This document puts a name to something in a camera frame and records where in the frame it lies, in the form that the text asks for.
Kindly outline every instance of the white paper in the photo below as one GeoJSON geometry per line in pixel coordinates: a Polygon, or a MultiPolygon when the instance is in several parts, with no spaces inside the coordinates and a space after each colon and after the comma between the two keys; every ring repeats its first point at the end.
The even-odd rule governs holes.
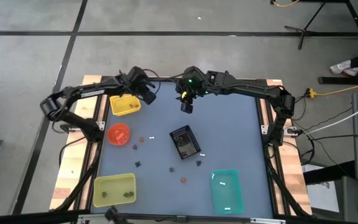
{"type": "MultiPolygon", "coordinates": [[[[314,165],[302,166],[302,171],[312,171],[322,167],[314,165]]],[[[320,184],[307,185],[310,206],[332,212],[339,212],[338,200],[336,198],[335,183],[333,181],[320,184]]]]}

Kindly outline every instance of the teal plastic tray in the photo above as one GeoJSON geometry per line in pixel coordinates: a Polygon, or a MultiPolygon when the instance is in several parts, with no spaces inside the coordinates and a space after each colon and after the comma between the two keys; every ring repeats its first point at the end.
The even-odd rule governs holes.
{"type": "Polygon", "coordinates": [[[215,212],[219,214],[244,212],[237,170],[214,170],[211,173],[211,183],[215,212]]]}

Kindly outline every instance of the yellow cable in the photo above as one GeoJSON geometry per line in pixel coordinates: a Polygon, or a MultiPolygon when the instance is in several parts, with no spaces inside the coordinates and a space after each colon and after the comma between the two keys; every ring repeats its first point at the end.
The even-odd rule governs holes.
{"type": "Polygon", "coordinates": [[[313,91],[313,89],[310,89],[310,98],[314,98],[314,96],[328,96],[328,95],[331,95],[331,94],[340,93],[340,92],[347,91],[347,90],[353,90],[355,88],[358,88],[358,86],[345,88],[343,90],[332,91],[332,92],[329,92],[329,93],[316,93],[315,91],[313,91]]]}
{"type": "Polygon", "coordinates": [[[291,5],[295,4],[295,3],[297,3],[298,1],[300,1],[300,0],[296,0],[295,2],[292,2],[292,3],[287,4],[287,5],[280,5],[280,4],[276,3],[276,2],[273,2],[273,3],[278,7],[288,7],[288,6],[291,6],[291,5]]]}

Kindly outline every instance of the yellow bin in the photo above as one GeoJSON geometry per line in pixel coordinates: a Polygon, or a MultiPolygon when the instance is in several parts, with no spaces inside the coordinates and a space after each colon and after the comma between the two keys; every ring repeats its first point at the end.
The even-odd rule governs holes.
{"type": "Polygon", "coordinates": [[[104,207],[136,201],[135,174],[98,177],[93,182],[93,205],[104,207]]]}
{"type": "Polygon", "coordinates": [[[131,94],[124,94],[122,97],[110,97],[112,113],[116,116],[130,114],[140,110],[140,100],[131,94]]]}

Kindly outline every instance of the person's foot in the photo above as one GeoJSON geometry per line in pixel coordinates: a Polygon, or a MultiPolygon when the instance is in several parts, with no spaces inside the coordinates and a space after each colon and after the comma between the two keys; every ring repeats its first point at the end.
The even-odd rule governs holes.
{"type": "Polygon", "coordinates": [[[356,76],[358,74],[358,68],[348,68],[343,71],[344,75],[356,76]]]}
{"type": "Polygon", "coordinates": [[[345,69],[348,69],[351,67],[351,61],[350,60],[347,60],[347,61],[344,61],[342,63],[339,63],[337,65],[333,65],[331,66],[329,69],[331,70],[331,72],[333,74],[340,74],[342,73],[345,69]]]}

